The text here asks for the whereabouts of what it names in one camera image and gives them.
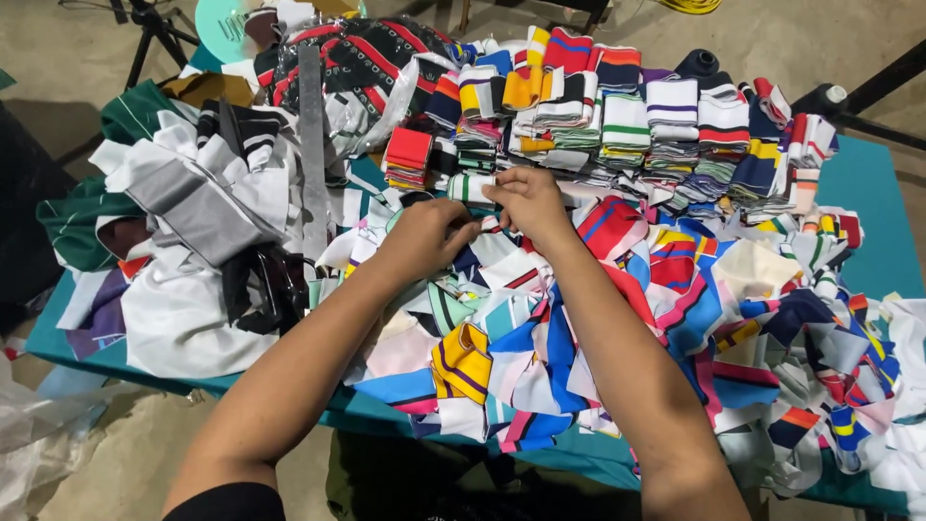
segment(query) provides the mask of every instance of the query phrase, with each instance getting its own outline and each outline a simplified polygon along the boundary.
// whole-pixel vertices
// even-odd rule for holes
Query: black sleeve
[[[228,483],[177,505],[164,521],[285,520],[280,494],[263,483]]]

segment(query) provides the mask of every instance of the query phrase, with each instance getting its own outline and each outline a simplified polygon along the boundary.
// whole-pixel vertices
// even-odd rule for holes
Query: table
[[[881,299],[892,291],[900,292],[905,298],[926,297],[888,149],[850,137],[840,136],[839,140],[840,153],[823,168],[818,201],[822,205],[857,211],[865,229],[862,247],[845,264],[843,274],[846,282],[852,291],[864,292],[873,299]],[[369,159],[356,161],[354,169],[355,172],[364,169],[379,172]],[[178,394],[201,388],[220,396],[237,379],[238,375],[228,375],[207,380],[166,380],[141,373],[126,365],[124,340],[77,362],[64,332],[56,329],[73,289],[71,277],[62,277],[32,330],[26,343],[27,352],[67,367]],[[325,426],[382,436],[411,436],[404,413],[347,388],[337,390],[319,422]],[[458,436],[432,436],[428,439],[474,443]],[[556,447],[512,455],[534,464],[578,472],[615,487],[639,488],[639,481],[631,472],[633,461],[624,439],[600,433],[580,434],[576,426],[557,436]],[[835,467],[829,450],[824,451],[824,461],[823,478],[802,497],[887,513],[907,513],[904,493],[875,489],[865,473],[842,474]]]

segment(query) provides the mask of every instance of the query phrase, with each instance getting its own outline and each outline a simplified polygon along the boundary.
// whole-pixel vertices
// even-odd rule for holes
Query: chair leg
[[[466,26],[469,25],[469,0],[463,0],[463,16],[460,17],[460,34],[466,34]]]

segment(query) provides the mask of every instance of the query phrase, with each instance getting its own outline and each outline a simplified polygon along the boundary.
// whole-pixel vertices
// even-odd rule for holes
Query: hand
[[[559,239],[576,236],[549,170],[514,167],[496,175],[495,182],[484,186],[482,194],[504,207],[503,228],[521,230],[542,253]]]
[[[383,276],[411,283],[449,266],[481,230],[459,201],[417,202],[402,212],[370,260],[382,264]]]

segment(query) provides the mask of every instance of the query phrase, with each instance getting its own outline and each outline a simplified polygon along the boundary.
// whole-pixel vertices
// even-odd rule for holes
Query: green fabric
[[[96,237],[96,218],[103,216],[141,217],[144,211],[129,196],[108,193],[102,175],[85,178],[67,197],[42,201],[35,209],[55,251],[82,272],[112,268],[119,260]]]
[[[344,521],[452,518],[448,500],[457,506],[504,502],[533,519],[641,517],[636,490],[492,455],[484,446],[344,430],[332,434],[325,493],[332,515]]]
[[[3,89],[6,89],[10,85],[15,85],[15,84],[16,84],[16,80],[14,80],[13,77],[10,76],[9,74],[6,74],[5,70],[0,69],[0,91],[2,91]]]
[[[183,116],[154,82],[145,80],[116,96],[100,111],[103,136],[117,143],[132,146],[139,139],[151,137],[161,129],[157,120],[160,110]]]

